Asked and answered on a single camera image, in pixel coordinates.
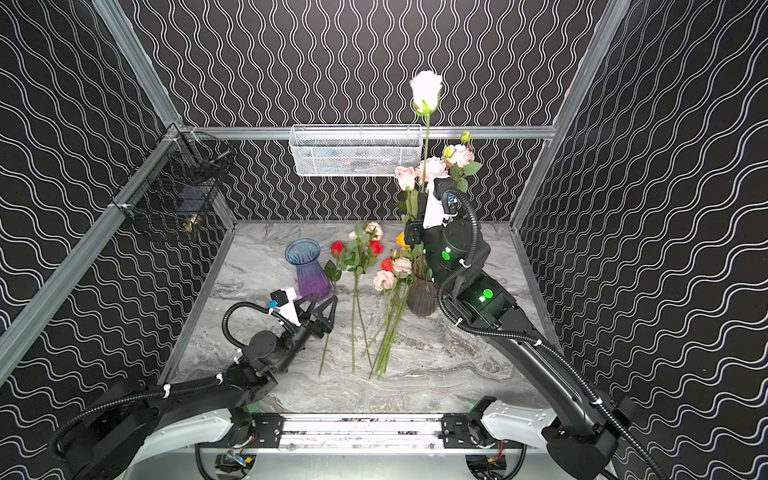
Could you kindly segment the pink flower spray stem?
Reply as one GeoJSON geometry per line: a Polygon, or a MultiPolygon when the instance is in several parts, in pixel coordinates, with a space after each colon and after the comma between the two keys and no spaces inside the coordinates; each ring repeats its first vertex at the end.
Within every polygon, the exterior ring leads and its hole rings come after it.
{"type": "Polygon", "coordinates": [[[432,156],[416,167],[398,166],[394,177],[404,194],[398,203],[404,223],[419,217],[419,202],[427,200],[433,190],[434,180],[451,178],[462,192],[468,191],[469,176],[479,172],[482,164],[476,160],[472,144],[473,135],[465,130],[457,144],[447,144],[439,156],[432,156]]]}

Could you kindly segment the white rose stem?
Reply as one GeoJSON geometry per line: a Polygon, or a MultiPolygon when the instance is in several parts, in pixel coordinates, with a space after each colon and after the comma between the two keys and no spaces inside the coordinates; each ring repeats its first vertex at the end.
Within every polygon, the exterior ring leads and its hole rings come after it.
{"type": "Polygon", "coordinates": [[[425,131],[423,134],[422,159],[418,167],[420,190],[427,191],[427,159],[432,114],[438,110],[443,88],[443,78],[432,70],[417,73],[409,82],[412,90],[412,106],[421,118],[425,131]]]}

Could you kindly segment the red rose stem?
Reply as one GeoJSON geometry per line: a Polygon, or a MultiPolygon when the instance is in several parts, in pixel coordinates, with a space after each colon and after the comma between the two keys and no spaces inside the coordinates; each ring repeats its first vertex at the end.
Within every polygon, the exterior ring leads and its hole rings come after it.
{"type": "MultiPolygon", "coordinates": [[[[326,277],[331,283],[332,287],[332,294],[337,294],[337,283],[341,279],[342,273],[343,273],[343,265],[342,265],[342,256],[344,253],[345,244],[342,241],[335,241],[331,246],[331,256],[332,258],[326,263],[324,267],[324,272],[326,277]]],[[[323,369],[325,366],[327,351],[328,351],[328,344],[330,340],[330,335],[326,336],[320,367],[318,370],[318,377],[322,376],[323,369]]]]}

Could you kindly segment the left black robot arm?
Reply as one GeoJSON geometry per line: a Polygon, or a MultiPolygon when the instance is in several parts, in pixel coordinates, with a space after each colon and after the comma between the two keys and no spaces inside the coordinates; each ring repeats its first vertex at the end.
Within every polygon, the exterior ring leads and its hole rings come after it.
{"type": "Polygon", "coordinates": [[[277,375],[288,370],[310,338],[333,331],[337,305],[335,295],[320,300],[311,294],[293,301],[282,290],[273,292],[265,306],[234,303],[225,311],[221,328],[240,353],[223,372],[161,386],[142,381],[117,384],[63,422],[49,437],[48,452],[72,479],[113,479],[136,459],[152,434],[214,410],[223,410],[230,423],[225,436],[246,439],[249,405],[276,387],[277,375]],[[229,321],[242,308],[274,317],[282,333],[263,330],[248,342],[238,340],[229,321]]]}

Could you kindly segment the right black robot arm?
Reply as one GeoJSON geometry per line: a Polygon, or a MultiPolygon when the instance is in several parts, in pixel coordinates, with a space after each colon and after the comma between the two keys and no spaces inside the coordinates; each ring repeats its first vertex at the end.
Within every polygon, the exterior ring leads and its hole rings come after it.
{"type": "Polygon", "coordinates": [[[468,195],[448,175],[403,182],[405,242],[423,260],[444,317],[484,338],[543,394],[546,409],[512,407],[486,397],[468,414],[478,445],[507,440],[544,449],[574,479],[606,473],[620,441],[660,479],[660,464],[630,432],[635,406],[594,387],[536,329],[516,298],[484,270],[490,247],[468,195]]]}

